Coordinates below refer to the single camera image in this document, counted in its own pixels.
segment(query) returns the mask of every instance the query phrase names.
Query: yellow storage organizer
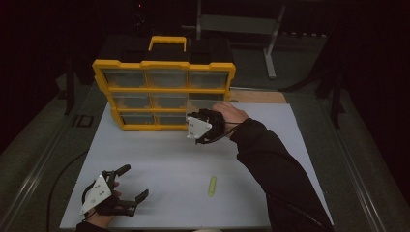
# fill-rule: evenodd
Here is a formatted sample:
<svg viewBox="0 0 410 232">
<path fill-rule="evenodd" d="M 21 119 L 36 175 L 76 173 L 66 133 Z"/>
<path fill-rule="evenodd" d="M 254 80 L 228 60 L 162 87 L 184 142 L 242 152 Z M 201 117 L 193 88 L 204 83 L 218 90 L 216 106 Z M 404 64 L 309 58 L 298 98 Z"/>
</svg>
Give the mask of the yellow storage organizer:
<svg viewBox="0 0 410 232">
<path fill-rule="evenodd" d="M 140 131 L 186 130 L 187 112 L 228 101 L 236 70 L 227 41 L 121 36 L 93 69 L 119 127 Z"/>
</svg>

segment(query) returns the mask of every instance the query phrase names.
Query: table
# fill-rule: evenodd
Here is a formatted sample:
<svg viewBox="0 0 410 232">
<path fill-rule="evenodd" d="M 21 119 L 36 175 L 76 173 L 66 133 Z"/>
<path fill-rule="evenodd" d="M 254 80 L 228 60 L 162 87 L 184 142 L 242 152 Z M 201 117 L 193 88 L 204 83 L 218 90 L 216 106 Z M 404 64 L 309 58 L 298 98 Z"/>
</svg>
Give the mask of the table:
<svg viewBox="0 0 410 232">
<path fill-rule="evenodd" d="M 232 96 L 281 94 L 237 92 Z M 286 103 L 236 103 L 250 117 L 264 122 L 309 175 L 325 209 L 327 205 L 311 165 L 295 117 Z M 236 160 L 236 145 L 224 138 L 209 145 L 195 145 L 181 130 L 120 130 L 107 105 L 90 152 L 83 164 L 72 197 L 60 224 L 73 229 L 82 220 L 80 197 L 103 170 L 124 164 L 132 169 L 117 178 L 121 199 L 134 199 L 143 190 L 150 195 L 136 209 L 135 217 L 116 217 L 117 229 L 265 228 L 269 219 L 265 194 L 248 170 Z M 212 176 L 217 177 L 214 196 L 208 196 Z"/>
</svg>

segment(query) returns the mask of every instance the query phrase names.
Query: yellow marker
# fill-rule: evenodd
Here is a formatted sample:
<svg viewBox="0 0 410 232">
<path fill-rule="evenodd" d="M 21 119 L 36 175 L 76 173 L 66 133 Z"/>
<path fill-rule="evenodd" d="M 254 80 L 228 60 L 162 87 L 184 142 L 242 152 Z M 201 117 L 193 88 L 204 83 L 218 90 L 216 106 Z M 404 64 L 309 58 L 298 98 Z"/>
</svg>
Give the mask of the yellow marker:
<svg viewBox="0 0 410 232">
<path fill-rule="evenodd" d="M 211 183 L 209 184 L 208 195 L 213 196 L 215 192 L 215 184 L 217 183 L 217 177 L 211 177 Z"/>
</svg>

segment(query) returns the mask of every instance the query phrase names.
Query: plastic drawer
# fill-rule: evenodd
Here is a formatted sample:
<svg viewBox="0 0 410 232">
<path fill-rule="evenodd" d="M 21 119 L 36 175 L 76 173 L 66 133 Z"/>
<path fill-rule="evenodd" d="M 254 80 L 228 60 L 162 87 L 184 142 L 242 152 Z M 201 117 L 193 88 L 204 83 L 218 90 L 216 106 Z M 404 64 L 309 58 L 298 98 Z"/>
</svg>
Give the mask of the plastic drawer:
<svg viewBox="0 0 410 232">
<path fill-rule="evenodd" d="M 112 98 L 118 108 L 149 108 L 151 107 L 148 93 L 112 93 Z"/>
<path fill-rule="evenodd" d="M 223 94 L 189 94 L 187 112 L 197 112 L 201 108 L 211 109 L 212 105 L 223 100 Z"/>
<path fill-rule="evenodd" d="M 150 87 L 186 88 L 187 72 L 183 70 L 149 70 L 147 71 Z"/>
<path fill-rule="evenodd" d="M 151 94 L 155 108 L 185 108 L 187 106 L 187 94 Z"/>
<path fill-rule="evenodd" d="M 200 89 L 224 89 L 228 72 L 191 71 L 189 72 L 189 86 Z"/>
<path fill-rule="evenodd" d="M 144 71 L 102 70 L 109 87 L 146 87 Z"/>
<path fill-rule="evenodd" d="M 185 113 L 155 113 L 160 125 L 184 125 L 187 123 Z"/>
<path fill-rule="evenodd" d="M 120 116 L 125 125 L 153 125 L 155 123 L 152 113 L 123 112 Z"/>
</svg>

